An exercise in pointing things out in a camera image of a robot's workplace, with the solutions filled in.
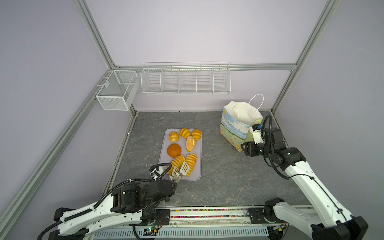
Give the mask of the long golden pastry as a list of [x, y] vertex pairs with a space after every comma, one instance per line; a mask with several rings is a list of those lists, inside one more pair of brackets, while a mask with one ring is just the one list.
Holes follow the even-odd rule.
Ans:
[[197, 160], [198, 160], [197, 155], [195, 155], [193, 153], [190, 153], [187, 155], [187, 158], [185, 159], [185, 163], [187, 163], [187, 165], [190, 167], [190, 170], [186, 174], [186, 177], [189, 177], [191, 175], [191, 173], [193, 172], [194, 167], [197, 163]]

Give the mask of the yellow twisted bread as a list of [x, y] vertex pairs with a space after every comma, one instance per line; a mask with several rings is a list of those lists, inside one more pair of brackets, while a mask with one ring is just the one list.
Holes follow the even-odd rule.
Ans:
[[191, 135], [191, 133], [190, 133], [189, 129], [180, 129], [179, 130], [179, 135], [182, 138], [187, 139]]
[[196, 140], [200, 140], [202, 137], [202, 131], [199, 129], [195, 129], [191, 132], [191, 136]]

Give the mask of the white mesh box basket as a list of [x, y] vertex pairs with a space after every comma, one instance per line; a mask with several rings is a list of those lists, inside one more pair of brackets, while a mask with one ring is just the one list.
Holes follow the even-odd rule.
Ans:
[[139, 86], [136, 71], [113, 70], [96, 97], [106, 111], [129, 111]]

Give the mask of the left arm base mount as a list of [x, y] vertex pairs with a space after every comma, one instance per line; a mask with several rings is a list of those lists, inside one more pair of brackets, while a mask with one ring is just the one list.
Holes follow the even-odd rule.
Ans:
[[141, 211], [140, 222], [137, 226], [149, 226], [149, 225], [169, 225], [170, 222], [170, 209], [154, 209]]

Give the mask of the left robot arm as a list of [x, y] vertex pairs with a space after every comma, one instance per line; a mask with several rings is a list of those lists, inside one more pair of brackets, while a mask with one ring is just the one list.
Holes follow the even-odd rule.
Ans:
[[104, 229], [128, 225], [154, 223], [156, 208], [162, 201], [169, 202], [178, 184], [157, 178], [128, 179], [110, 189], [97, 202], [80, 209], [59, 208], [55, 223], [39, 235], [41, 240], [49, 234], [50, 240], [81, 240], [87, 234]]

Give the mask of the aluminium front rail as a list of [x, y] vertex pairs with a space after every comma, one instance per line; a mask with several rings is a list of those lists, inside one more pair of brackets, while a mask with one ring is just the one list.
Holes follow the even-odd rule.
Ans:
[[[209, 226], [277, 226], [284, 228], [288, 225], [303, 224], [309, 228], [312, 224], [331, 224], [336, 222], [340, 215], [332, 205], [326, 205], [324, 209], [315, 209], [313, 206], [290, 206], [286, 202], [277, 203], [272, 207], [272, 212], [284, 224], [252, 224], [246, 215], [248, 208], [261, 206], [238, 206], [238, 207], [188, 207], [188, 208], [159, 208], [170, 209], [171, 219], [169, 227], [209, 227]], [[111, 229], [120, 226], [136, 225], [140, 222], [141, 213], [129, 213], [102, 220], [93, 220], [85, 227], [88, 233]], [[149, 225], [145, 228], [163, 227], [166, 225]]]

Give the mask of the round sesame bun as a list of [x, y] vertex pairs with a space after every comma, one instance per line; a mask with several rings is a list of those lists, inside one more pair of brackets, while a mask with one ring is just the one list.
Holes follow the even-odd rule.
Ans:
[[171, 132], [168, 139], [171, 143], [176, 143], [179, 140], [179, 134], [177, 132]]

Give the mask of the aluminium frame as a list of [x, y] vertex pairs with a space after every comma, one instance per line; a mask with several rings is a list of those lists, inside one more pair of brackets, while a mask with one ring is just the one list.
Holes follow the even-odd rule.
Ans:
[[[319, 36], [326, 28], [329, 20], [332, 18], [335, 10], [339, 6], [340, 1], [327, 1], [324, 9], [322, 10], [320, 17], [313, 29], [310, 37], [303, 48], [298, 60], [293, 64], [231, 64], [229, 69], [231, 71], [269, 71], [269, 70], [289, 70], [290, 74], [286, 81], [281, 93], [278, 95], [276, 102], [273, 105], [272, 111], [276, 112], [278, 107], [283, 101], [283, 97], [286, 95], [288, 88], [290, 87], [296, 74], [300, 71], [307, 57], [310, 55], [313, 47], [315, 46]], [[102, 39], [100, 31], [97, 28], [94, 18], [92, 17], [91, 11], [86, 1], [74, 1], [74, 5], [81, 16], [84, 25], [89, 31], [91, 38], [93, 39], [99, 53], [101, 53], [104, 62], [107, 65], [107, 74], [113, 70], [134, 70], [140, 71], [142, 67], [135, 66], [116, 66], [107, 50], [106, 44]], [[53, 167], [67, 148], [68, 144], [75, 136], [76, 132], [89, 115], [96, 102], [96, 94], [99, 87], [95, 87], [93, 92], [89, 94], [82, 106], [78, 109], [76, 114], [72, 117], [70, 122], [60, 133], [58, 138], [54, 141], [48, 152], [45, 154], [41, 162], [35, 168], [33, 173], [24, 183], [20, 191], [16, 194], [14, 199], [11, 201], [9, 206], [6, 208], [1, 216], [1, 239], [5, 240], [10, 232], [13, 230], [18, 220], [21, 218], [24, 211], [46, 180], [47, 176], [52, 171]]]

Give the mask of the white kitchen tongs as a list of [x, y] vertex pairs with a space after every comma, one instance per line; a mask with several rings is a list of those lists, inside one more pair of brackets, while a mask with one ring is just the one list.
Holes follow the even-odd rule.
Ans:
[[171, 181], [178, 183], [182, 177], [185, 177], [188, 172], [190, 171], [190, 166], [183, 162], [182, 166], [180, 168], [174, 167], [172, 174], [170, 175]]

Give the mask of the ridged spiral bread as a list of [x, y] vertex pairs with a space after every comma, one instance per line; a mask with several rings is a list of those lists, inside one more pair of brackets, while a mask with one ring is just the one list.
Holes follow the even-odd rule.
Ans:
[[180, 168], [182, 165], [183, 165], [183, 162], [185, 161], [185, 157], [183, 155], [179, 155], [177, 157], [175, 157], [172, 161], [171, 161], [171, 169], [167, 172], [168, 175], [171, 175], [172, 172], [173, 172], [173, 169], [176, 167], [176, 168]]

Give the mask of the oval sesame bread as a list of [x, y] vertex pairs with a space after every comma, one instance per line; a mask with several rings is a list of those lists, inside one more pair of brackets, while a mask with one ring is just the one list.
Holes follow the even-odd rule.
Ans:
[[192, 136], [188, 136], [186, 138], [186, 150], [188, 152], [191, 152], [194, 150], [194, 148], [196, 147], [196, 140], [194, 137]]

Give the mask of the round brown bun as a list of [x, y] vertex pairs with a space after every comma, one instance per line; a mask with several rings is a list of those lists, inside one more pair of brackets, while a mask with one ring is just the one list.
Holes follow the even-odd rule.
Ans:
[[167, 154], [174, 159], [175, 157], [182, 154], [182, 149], [178, 144], [171, 144], [167, 148]]

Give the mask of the floral paper bag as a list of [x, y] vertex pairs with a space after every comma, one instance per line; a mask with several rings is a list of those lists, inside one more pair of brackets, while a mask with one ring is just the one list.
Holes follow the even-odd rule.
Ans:
[[263, 105], [265, 98], [262, 94], [254, 95], [254, 98], [256, 97], [262, 98], [258, 107], [252, 106], [252, 101], [231, 101], [223, 108], [220, 133], [239, 152], [242, 151], [241, 145], [243, 143], [254, 140], [250, 133], [250, 128], [255, 124], [260, 125], [263, 121], [263, 116], [259, 109]]

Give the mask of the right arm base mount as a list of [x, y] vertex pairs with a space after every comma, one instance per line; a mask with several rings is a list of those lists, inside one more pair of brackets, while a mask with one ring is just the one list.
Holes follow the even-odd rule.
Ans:
[[280, 220], [270, 211], [265, 211], [264, 207], [248, 208], [246, 215], [250, 218], [252, 224], [284, 224], [285, 221]]

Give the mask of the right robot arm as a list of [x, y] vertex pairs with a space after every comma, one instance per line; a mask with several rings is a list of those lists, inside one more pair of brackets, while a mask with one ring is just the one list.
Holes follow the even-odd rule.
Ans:
[[317, 213], [311, 216], [281, 198], [274, 198], [265, 202], [266, 222], [284, 221], [313, 240], [363, 239], [368, 223], [363, 217], [355, 217], [330, 193], [304, 155], [297, 148], [286, 146], [280, 129], [266, 130], [255, 124], [249, 128], [241, 148], [247, 156], [263, 156], [280, 177], [293, 180]]

